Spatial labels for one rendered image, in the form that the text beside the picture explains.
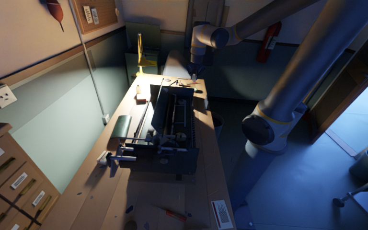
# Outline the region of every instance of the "red screwdriver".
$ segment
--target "red screwdriver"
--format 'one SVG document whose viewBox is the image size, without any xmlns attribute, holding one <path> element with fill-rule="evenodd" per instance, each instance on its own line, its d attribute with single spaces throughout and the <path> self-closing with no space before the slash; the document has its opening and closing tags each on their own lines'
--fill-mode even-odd
<svg viewBox="0 0 368 230">
<path fill-rule="evenodd" d="M 154 205 L 152 205 L 152 206 L 153 206 L 153 207 L 155 207 L 155 208 L 157 208 L 158 210 L 161 210 L 161 211 L 165 212 L 165 213 L 166 213 L 166 215 L 168 215 L 169 217 L 172 217 L 172 218 L 174 218 L 174 219 L 177 219 L 177 220 L 179 220 L 179 221 L 181 221 L 181 222 L 183 222 L 183 223 L 185 223 L 185 222 L 186 222 L 186 218 L 185 218 L 185 217 L 183 217 L 183 216 L 181 216 L 181 215 L 179 215 L 179 214 L 176 214 L 176 213 L 174 213 L 174 212 L 172 212 L 172 211 L 170 211 L 170 210 L 164 210 L 164 209 L 159 208 L 159 207 L 154 206 Z"/>
</svg>

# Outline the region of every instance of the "bulletin board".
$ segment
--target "bulletin board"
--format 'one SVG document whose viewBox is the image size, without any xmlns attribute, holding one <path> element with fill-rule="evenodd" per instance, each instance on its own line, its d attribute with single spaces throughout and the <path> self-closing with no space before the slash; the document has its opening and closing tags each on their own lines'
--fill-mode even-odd
<svg viewBox="0 0 368 230">
<path fill-rule="evenodd" d="M 72 3 L 81 33 L 84 35 L 117 23 L 115 0 L 72 0 Z M 95 25 L 93 22 L 90 24 L 87 23 L 83 6 L 89 6 L 97 10 L 99 24 Z"/>
</svg>

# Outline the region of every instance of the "fire extinguisher label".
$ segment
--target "fire extinguisher label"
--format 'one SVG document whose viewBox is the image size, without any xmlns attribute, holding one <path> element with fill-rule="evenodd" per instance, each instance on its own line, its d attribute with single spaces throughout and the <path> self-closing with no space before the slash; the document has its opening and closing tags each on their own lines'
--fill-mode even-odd
<svg viewBox="0 0 368 230">
<path fill-rule="evenodd" d="M 277 37 L 269 37 L 265 49 L 274 49 Z"/>
</svg>

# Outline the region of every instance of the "paint chip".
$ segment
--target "paint chip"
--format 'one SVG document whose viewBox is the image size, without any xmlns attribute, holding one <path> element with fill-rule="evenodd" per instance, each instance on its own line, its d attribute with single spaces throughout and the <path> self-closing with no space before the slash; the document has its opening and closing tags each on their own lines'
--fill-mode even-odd
<svg viewBox="0 0 368 230">
<path fill-rule="evenodd" d="M 127 209 L 126 209 L 125 213 L 127 213 L 127 214 L 128 214 L 128 213 L 129 213 L 129 212 L 131 212 L 132 210 L 133 210 L 133 206 L 131 205 L 129 208 L 127 208 Z"/>
<path fill-rule="evenodd" d="M 144 224 L 144 229 L 145 229 L 145 230 L 150 230 L 150 225 L 148 224 L 148 222 L 146 222 L 146 223 Z"/>
</svg>

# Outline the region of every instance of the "disassembled typewriter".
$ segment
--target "disassembled typewriter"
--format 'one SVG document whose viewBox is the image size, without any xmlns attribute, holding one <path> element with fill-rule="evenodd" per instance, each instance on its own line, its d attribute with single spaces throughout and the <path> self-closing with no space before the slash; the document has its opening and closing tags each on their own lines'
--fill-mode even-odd
<svg viewBox="0 0 368 230">
<path fill-rule="evenodd" d="M 134 137 L 127 137 L 131 116 L 119 116 L 111 138 L 131 139 L 121 143 L 116 155 L 100 156 L 111 167 L 130 168 L 138 172 L 194 174 L 199 149 L 193 111 L 194 89 L 150 85 L 151 98 L 146 103 Z"/>
</svg>

